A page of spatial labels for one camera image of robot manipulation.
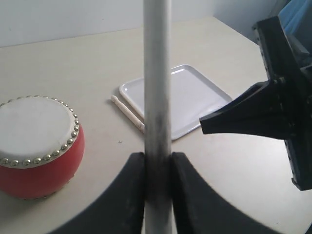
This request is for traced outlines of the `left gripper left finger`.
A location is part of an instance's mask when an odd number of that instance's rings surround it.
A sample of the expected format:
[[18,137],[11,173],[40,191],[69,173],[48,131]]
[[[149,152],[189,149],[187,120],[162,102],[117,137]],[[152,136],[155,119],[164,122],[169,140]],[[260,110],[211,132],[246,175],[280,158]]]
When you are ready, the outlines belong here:
[[110,186],[52,234],[140,234],[145,199],[144,153],[132,153]]

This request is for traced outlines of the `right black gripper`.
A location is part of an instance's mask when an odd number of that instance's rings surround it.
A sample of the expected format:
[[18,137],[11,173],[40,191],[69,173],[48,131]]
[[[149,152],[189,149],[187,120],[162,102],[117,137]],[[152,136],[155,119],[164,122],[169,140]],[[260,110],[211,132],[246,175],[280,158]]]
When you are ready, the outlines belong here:
[[312,188],[312,74],[301,69],[277,16],[253,30],[268,79],[199,119],[203,134],[246,134],[284,139],[292,182]]

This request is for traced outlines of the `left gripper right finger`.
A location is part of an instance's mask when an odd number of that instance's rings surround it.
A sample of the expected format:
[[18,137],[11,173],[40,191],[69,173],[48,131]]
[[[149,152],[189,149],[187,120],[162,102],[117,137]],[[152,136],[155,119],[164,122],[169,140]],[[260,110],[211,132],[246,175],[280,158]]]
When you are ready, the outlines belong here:
[[170,188],[179,234],[274,234],[212,189],[184,153],[170,157]]

